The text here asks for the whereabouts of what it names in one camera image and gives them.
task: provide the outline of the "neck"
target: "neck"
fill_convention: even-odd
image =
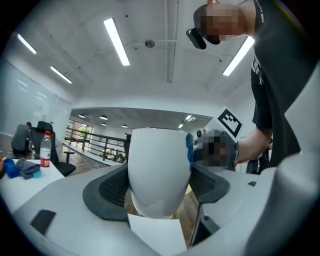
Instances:
[[[253,36],[256,27],[256,7],[252,2],[245,6],[239,6],[239,9],[243,13],[245,19],[245,31],[244,34],[247,36]]]

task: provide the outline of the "blue mark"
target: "blue mark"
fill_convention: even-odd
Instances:
[[[188,160],[190,163],[190,172],[192,170],[192,164],[194,163],[194,137],[188,133],[185,137],[186,148],[188,149]]]

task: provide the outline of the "gray cloth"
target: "gray cloth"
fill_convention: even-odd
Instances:
[[[31,132],[25,124],[19,124],[11,141],[11,147],[18,151],[26,150],[26,139],[31,142]]]
[[[26,161],[24,159],[19,160],[16,163],[16,167],[19,170],[19,173],[25,178],[29,179],[33,177],[33,174],[35,172],[38,172],[40,170],[40,164],[33,163],[30,161]]]

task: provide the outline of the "white cup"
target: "white cup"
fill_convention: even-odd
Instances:
[[[178,209],[191,174],[193,142],[184,131],[133,130],[128,176],[133,205],[142,216],[164,219]]]

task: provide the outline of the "wooden floor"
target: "wooden floor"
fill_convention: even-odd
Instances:
[[[11,137],[5,136],[0,134],[0,156],[12,158],[14,157],[12,153],[11,148]],[[63,151],[72,151],[72,149],[63,146]],[[29,155],[26,157],[27,159],[33,159],[33,155]],[[61,162],[66,161],[66,154],[62,153],[62,155],[59,156],[59,160]],[[75,154],[70,155],[69,163],[76,166],[76,170],[71,175],[77,175],[85,172],[89,172],[92,170],[100,169],[103,167],[106,167],[105,164],[102,164],[100,162],[94,161],[82,154],[79,154],[75,152]],[[195,197],[195,194],[192,192],[192,190],[187,191],[188,193],[184,196],[184,199],[177,209],[177,211],[172,216],[172,219],[179,219],[184,240],[186,243],[186,246],[189,247],[190,240],[192,238],[192,233],[195,227],[196,219],[197,219],[197,213],[198,213],[198,201]],[[129,214],[132,215],[139,215],[139,213],[136,211],[131,197],[131,191],[128,190],[125,196],[125,203],[124,208],[127,210]]]

